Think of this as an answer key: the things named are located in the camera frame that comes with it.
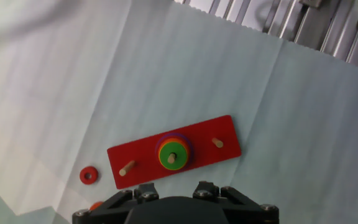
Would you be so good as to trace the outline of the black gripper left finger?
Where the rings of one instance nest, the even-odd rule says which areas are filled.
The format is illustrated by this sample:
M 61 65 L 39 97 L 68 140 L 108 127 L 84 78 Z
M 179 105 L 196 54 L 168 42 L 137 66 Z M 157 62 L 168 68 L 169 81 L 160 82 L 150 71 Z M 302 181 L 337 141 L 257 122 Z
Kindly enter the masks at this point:
M 140 184 L 134 190 L 120 190 L 95 209 L 81 209 L 72 214 L 72 224 L 121 224 L 138 205 L 159 199 L 154 183 Z

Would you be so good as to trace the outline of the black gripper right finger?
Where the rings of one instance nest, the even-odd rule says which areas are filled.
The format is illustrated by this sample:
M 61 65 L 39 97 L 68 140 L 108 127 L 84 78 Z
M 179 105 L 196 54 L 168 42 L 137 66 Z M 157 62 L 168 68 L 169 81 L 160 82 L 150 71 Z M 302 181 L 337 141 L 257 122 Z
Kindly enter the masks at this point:
M 234 187 L 219 188 L 200 181 L 193 198 L 217 205 L 229 223 L 279 224 L 279 209 L 272 204 L 258 204 Z

